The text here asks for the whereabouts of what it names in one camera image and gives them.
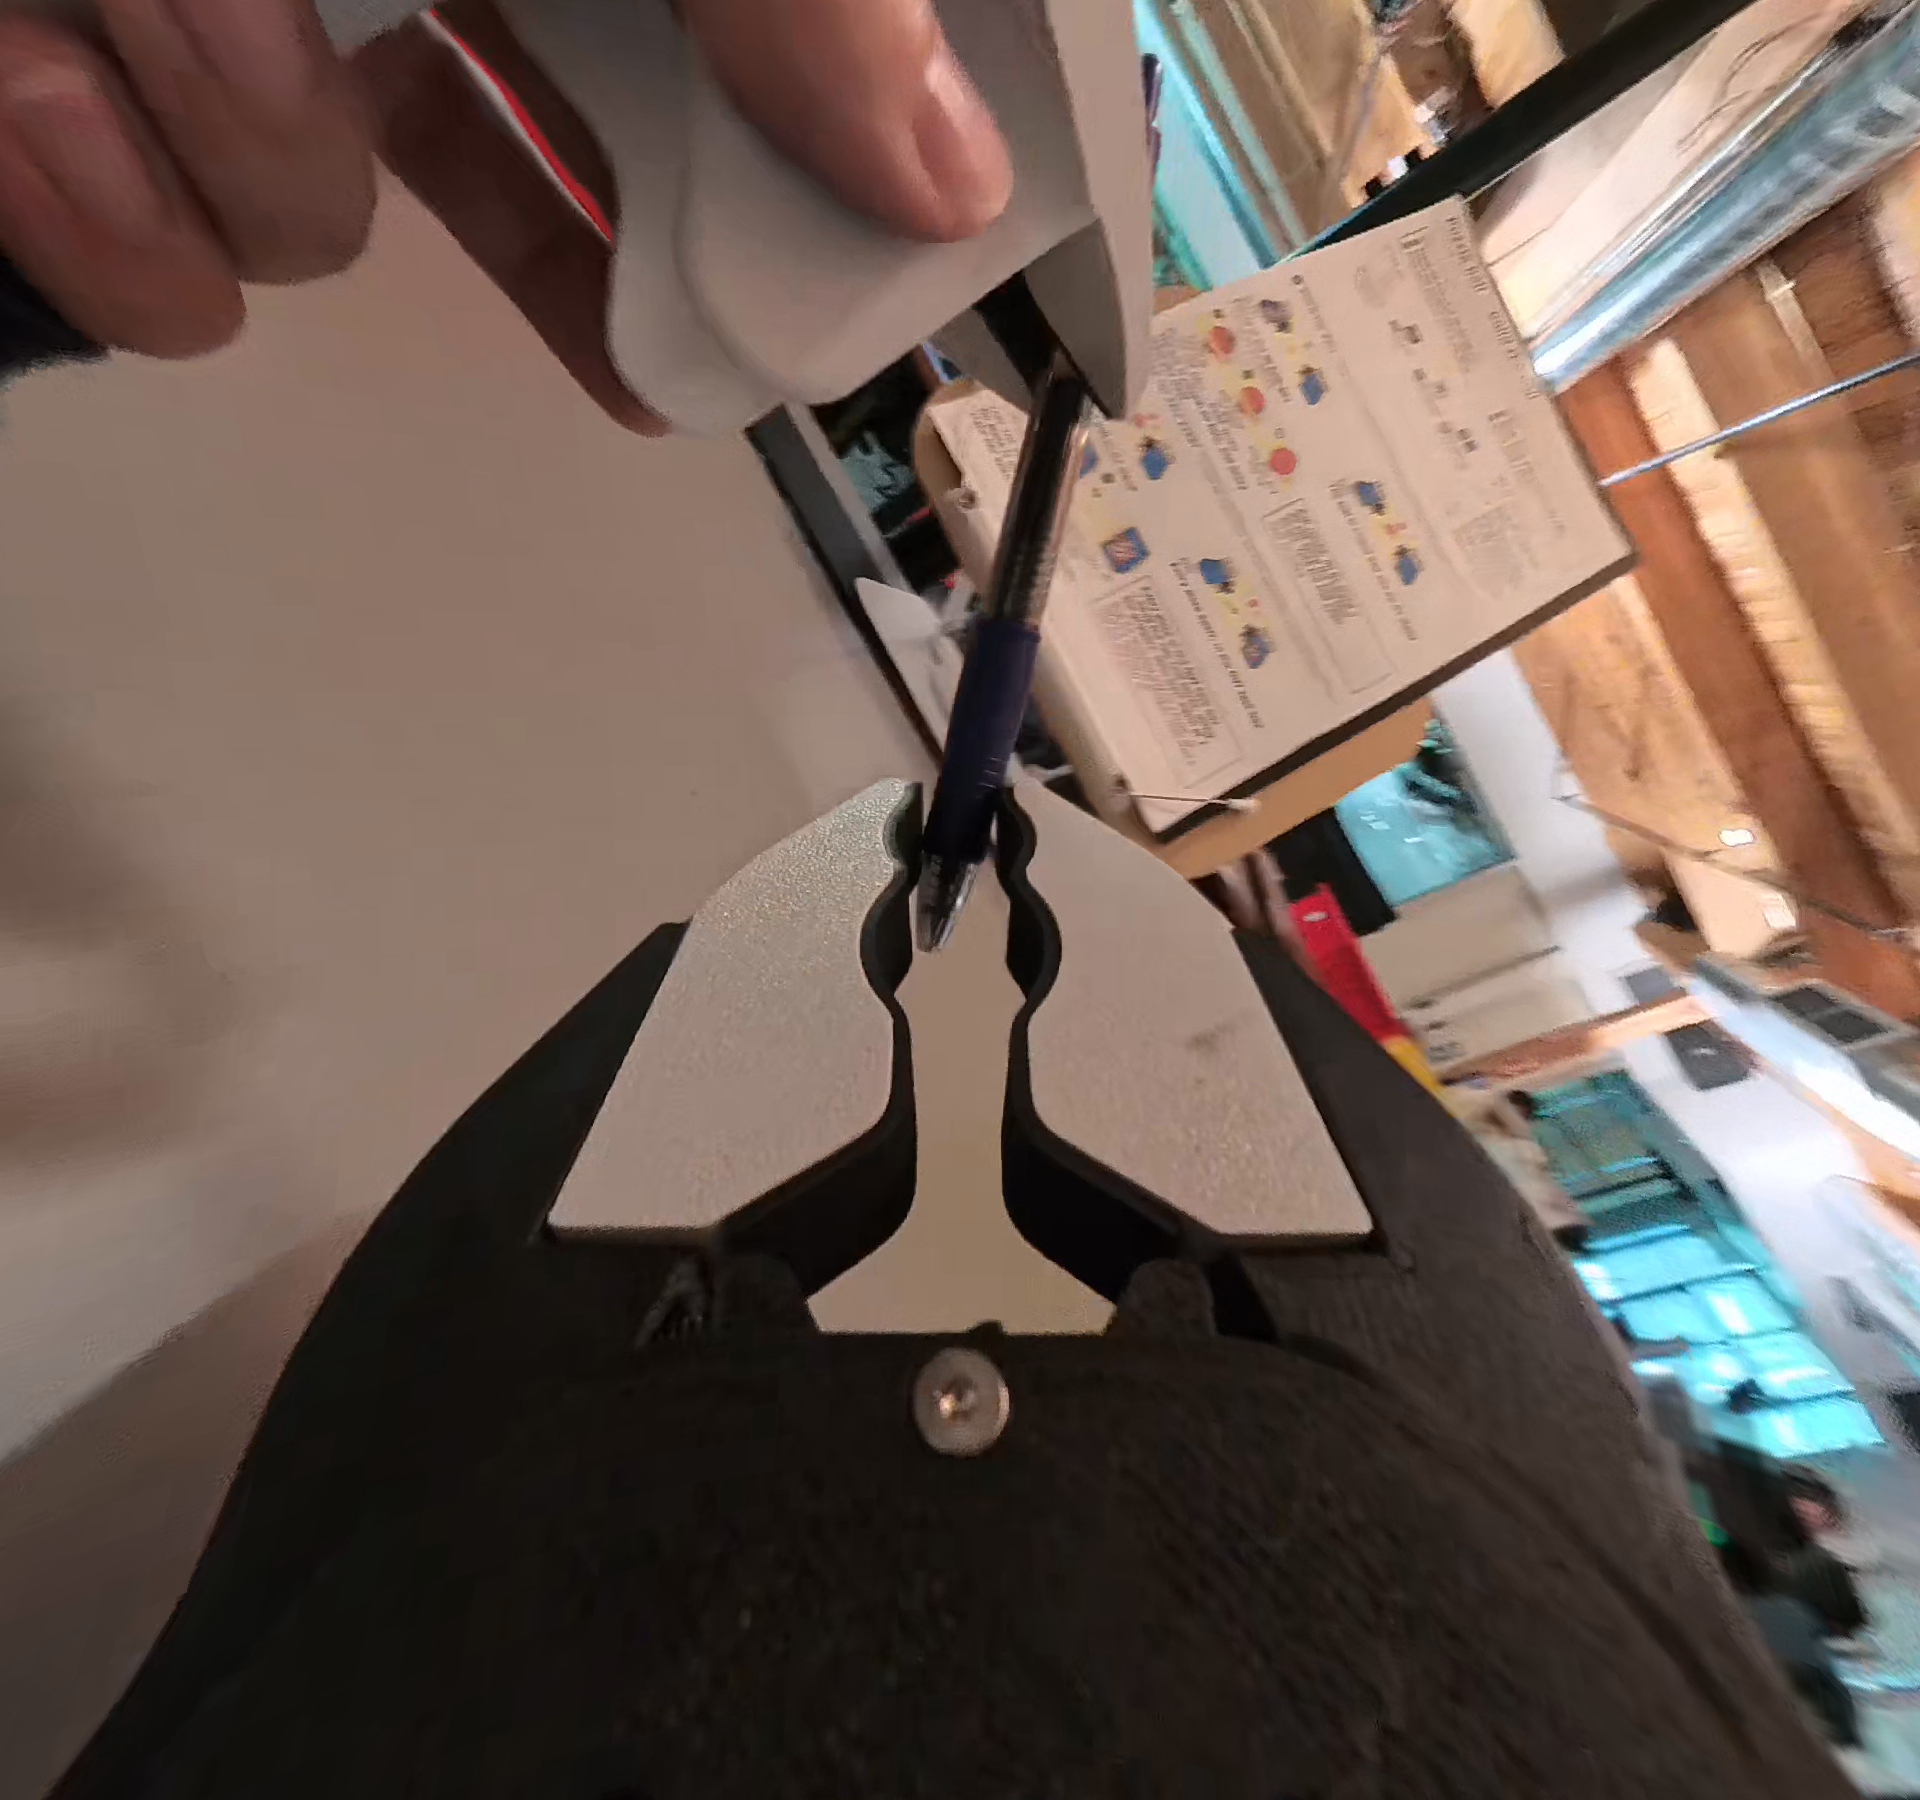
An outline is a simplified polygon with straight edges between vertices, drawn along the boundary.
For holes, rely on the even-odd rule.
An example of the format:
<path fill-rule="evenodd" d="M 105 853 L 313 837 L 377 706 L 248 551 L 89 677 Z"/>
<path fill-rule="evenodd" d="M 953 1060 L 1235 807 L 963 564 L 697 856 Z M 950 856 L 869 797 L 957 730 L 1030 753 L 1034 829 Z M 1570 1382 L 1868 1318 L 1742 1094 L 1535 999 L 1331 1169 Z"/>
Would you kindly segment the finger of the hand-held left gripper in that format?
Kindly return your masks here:
<path fill-rule="evenodd" d="M 997 389 L 1027 401 L 1062 355 L 1105 416 L 1135 412 L 1155 318 L 1158 108 L 1135 0 L 1013 0 L 1011 86 L 997 91 L 1014 163 L 972 314 L 1001 355 Z"/>
<path fill-rule="evenodd" d="M 670 0 L 499 3 L 612 175 L 604 345 L 672 427 L 843 395 L 1037 255 L 1030 181 L 959 241 L 855 214 L 735 108 Z"/>

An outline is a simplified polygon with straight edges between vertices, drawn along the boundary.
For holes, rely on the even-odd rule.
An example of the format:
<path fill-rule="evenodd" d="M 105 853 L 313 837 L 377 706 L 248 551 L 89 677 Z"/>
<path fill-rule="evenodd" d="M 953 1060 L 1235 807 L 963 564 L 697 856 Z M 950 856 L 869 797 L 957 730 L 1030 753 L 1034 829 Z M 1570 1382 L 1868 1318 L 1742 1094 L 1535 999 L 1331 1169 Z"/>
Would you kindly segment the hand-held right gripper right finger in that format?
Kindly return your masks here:
<path fill-rule="evenodd" d="M 1001 805 L 1003 1200 L 1044 1257 L 1344 1248 L 1375 1218 L 1236 929 L 1043 786 Z"/>

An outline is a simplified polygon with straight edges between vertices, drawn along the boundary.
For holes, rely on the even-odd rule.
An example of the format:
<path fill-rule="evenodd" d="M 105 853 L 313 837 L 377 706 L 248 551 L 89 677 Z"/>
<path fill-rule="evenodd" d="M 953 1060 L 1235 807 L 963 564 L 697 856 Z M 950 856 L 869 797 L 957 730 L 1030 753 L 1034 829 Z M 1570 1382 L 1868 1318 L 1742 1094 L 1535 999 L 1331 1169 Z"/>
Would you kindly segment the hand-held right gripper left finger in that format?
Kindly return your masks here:
<path fill-rule="evenodd" d="M 554 1236 L 742 1233 L 913 1110 L 921 832 L 921 784 L 878 779 L 702 902 L 549 1209 Z"/>

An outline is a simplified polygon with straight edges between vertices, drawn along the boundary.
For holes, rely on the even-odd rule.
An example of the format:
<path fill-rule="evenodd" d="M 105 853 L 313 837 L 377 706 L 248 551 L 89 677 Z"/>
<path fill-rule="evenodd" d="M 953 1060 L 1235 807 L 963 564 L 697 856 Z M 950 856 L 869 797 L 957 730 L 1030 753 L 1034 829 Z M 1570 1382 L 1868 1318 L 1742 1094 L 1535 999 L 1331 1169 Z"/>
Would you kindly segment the blue ballpoint pen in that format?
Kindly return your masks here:
<path fill-rule="evenodd" d="M 1044 609 L 1084 452 L 1093 394 L 1054 352 L 1034 378 L 987 598 L 972 630 L 925 817 L 917 945 L 949 945 L 997 840 L 1001 796 L 1030 706 Z"/>

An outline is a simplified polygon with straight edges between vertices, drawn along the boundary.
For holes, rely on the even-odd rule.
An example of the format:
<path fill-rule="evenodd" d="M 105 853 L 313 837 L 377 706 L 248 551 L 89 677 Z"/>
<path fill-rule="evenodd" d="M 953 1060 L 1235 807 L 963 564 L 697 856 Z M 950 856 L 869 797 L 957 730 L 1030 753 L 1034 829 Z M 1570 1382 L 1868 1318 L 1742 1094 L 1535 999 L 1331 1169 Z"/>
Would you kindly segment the person's left hand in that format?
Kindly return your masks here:
<path fill-rule="evenodd" d="M 935 0 L 672 0 L 732 106 L 839 200 L 961 241 L 1013 161 Z M 195 358 L 244 328 L 248 286 L 366 249 L 377 163 L 616 425 L 667 430 L 612 367 L 611 255 L 436 35 L 344 58 L 315 0 L 93 0 L 64 25 L 7 8 L 4 253 L 95 347 Z"/>

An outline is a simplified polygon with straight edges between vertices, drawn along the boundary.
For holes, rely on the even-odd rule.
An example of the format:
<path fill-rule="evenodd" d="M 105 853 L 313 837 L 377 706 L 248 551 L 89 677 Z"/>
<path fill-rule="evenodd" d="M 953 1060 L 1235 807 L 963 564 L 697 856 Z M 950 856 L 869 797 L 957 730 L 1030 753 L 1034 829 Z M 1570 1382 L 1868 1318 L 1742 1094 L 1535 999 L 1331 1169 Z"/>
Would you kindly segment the red plastic bin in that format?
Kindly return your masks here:
<path fill-rule="evenodd" d="M 1414 1038 L 1332 887 L 1321 884 L 1290 899 L 1289 914 L 1305 963 L 1323 990 L 1375 1043 L 1404 1061 L 1414 1051 Z"/>

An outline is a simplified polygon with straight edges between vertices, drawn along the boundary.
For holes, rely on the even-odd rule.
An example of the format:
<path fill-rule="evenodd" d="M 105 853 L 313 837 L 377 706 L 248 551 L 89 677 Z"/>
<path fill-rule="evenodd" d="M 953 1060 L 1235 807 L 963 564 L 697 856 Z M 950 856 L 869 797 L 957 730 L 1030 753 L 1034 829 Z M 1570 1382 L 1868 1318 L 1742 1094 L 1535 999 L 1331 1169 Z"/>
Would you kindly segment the white stand base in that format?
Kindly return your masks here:
<path fill-rule="evenodd" d="M 855 580 L 855 596 L 881 654 L 899 679 L 933 753 L 949 742 L 964 654 L 942 613 L 913 590 L 877 577 Z"/>

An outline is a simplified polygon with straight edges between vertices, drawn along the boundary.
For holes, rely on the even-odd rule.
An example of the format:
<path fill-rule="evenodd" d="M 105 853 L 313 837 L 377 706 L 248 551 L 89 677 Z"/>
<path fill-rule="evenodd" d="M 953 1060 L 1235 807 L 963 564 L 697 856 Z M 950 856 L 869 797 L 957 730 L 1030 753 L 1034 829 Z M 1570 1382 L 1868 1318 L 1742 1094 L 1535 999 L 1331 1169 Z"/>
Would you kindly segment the instruction sheet board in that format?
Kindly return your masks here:
<path fill-rule="evenodd" d="M 1450 195 L 1157 318 L 1084 430 L 1034 706 L 1166 850 L 1634 557 Z"/>

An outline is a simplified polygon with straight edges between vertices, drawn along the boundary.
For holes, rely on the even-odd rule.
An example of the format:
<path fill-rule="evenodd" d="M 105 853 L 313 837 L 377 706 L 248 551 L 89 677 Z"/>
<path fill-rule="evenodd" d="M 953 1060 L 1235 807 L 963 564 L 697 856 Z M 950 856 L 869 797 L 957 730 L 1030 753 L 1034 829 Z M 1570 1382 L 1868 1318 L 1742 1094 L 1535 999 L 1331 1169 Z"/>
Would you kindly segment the black pole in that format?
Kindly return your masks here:
<path fill-rule="evenodd" d="M 1527 83 L 1481 126 L 1412 163 L 1402 177 L 1306 244 L 1323 252 L 1432 203 L 1474 200 L 1615 100 L 1679 59 L 1760 0 L 1648 0 L 1590 46 Z"/>

